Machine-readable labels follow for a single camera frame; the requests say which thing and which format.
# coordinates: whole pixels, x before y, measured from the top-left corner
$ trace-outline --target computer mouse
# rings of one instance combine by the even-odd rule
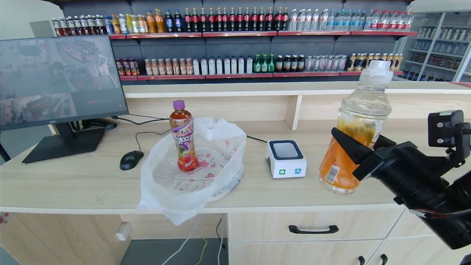
[[[130,170],[138,165],[141,158],[144,157],[144,153],[141,151],[131,151],[122,156],[119,162],[119,168],[121,170]]]

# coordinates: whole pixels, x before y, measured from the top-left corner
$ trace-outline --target purple bottle cap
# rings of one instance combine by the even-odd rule
[[[173,102],[173,108],[174,109],[184,109],[185,108],[185,102],[183,100],[176,100]]]

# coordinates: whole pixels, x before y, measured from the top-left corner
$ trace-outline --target white plastic bag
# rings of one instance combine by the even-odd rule
[[[160,209],[174,225],[195,216],[208,201],[218,200],[239,183],[246,135],[224,119],[194,119],[196,155],[199,166],[183,172],[177,165],[177,148],[172,134],[150,151],[141,168],[141,202],[138,210]]]

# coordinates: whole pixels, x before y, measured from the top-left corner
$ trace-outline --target security camera footage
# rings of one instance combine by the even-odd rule
[[[126,113],[108,37],[0,41],[0,106],[7,128]]]

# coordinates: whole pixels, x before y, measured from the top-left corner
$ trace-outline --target black handle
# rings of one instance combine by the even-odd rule
[[[333,234],[339,231],[339,228],[336,225],[329,225],[329,231],[318,231],[318,232],[310,232],[310,231],[301,231],[298,229],[296,225],[288,226],[291,233],[295,234]]]
[[[386,265],[386,263],[388,262],[388,256],[386,256],[385,254],[382,254],[381,255],[381,260],[383,261],[383,263],[381,263],[381,265]]]
[[[359,256],[358,260],[360,261],[360,265],[365,265],[365,258],[363,256]]]

